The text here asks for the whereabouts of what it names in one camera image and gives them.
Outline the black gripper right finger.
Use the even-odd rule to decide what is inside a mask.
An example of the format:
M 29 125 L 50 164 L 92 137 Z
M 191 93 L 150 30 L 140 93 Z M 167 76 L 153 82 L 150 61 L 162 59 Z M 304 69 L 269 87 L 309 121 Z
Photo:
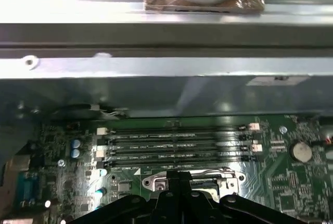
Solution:
M 192 190 L 189 172 L 179 172 L 181 198 L 194 223 L 304 223 L 264 205 L 231 194 L 214 206 L 204 193 Z

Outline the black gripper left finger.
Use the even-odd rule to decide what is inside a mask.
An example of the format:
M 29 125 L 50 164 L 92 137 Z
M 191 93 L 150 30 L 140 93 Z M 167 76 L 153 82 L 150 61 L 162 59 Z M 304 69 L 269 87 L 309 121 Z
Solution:
M 177 223 L 180 173 L 168 171 L 166 178 L 168 190 L 160 192 L 158 198 L 147 201 L 139 195 L 128 195 L 71 223 Z

